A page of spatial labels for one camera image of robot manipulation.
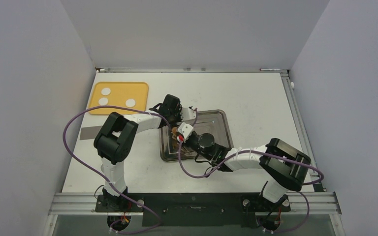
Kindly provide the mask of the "wooden rolling pin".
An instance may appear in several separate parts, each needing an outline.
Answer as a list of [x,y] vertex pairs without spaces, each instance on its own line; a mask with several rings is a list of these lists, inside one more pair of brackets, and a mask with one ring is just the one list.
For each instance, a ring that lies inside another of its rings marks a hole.
[[178,127],[173,127],[171,131],[171,147],[173,152],[178,152],[180,141],[181,140]]

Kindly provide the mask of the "stainless steel tray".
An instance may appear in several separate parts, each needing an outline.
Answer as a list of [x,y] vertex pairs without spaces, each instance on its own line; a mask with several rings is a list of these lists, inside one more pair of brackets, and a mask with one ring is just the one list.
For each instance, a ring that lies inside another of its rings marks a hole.
[[[194,131],[201,135],[210,133],[214,136],[215,142],[227,148],[233,148],[226,114],[222,110],[207,110],[198,113]],[[171,131],[163,127],[159,131],[160,136],[160,157],[164,162],[178,160],[178,142],[173,139]]]

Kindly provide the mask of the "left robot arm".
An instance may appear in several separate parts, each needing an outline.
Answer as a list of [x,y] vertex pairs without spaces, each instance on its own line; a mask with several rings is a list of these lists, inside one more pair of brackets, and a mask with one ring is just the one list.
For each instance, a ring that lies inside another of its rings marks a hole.
[[101,157],[101,170],[106,177],[102,190],[104,201],[114,211],[122,211],[128,205],[126,198],[124,160],[130,154],[136,134],[150,129],[170,127],[182,121],[180,99],[166,95],[162,103],[148,111],[121,115],[112,112],[96,135],[94,147]]

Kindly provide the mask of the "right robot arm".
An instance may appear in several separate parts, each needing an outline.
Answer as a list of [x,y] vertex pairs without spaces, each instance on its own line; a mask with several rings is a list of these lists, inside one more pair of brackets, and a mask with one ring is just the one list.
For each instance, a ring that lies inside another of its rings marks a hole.
[[259,206],[272,210],[288,191],[300,191],[308,172],[306,166],[311,159],[303,152],[278,138],[268,144],[254,148],[229,148],[215,142],[210,133],[177,136],[178,149],[189,148],[202,156],[213,167],[222,172],[241,169],[263,169],[270,179],[258,197]]

